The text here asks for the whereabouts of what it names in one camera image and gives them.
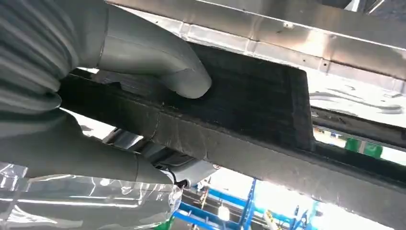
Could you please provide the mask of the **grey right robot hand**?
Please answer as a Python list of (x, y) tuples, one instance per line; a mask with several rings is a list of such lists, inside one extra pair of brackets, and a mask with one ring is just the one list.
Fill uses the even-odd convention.
[(190, 99), (212, 84), (183, 39), (103, 0), (1, 1), (3, 230), (146, 229), (181, 204), (167, 172), (60, 109), (61, 80), (78, 67), (151, 75)]

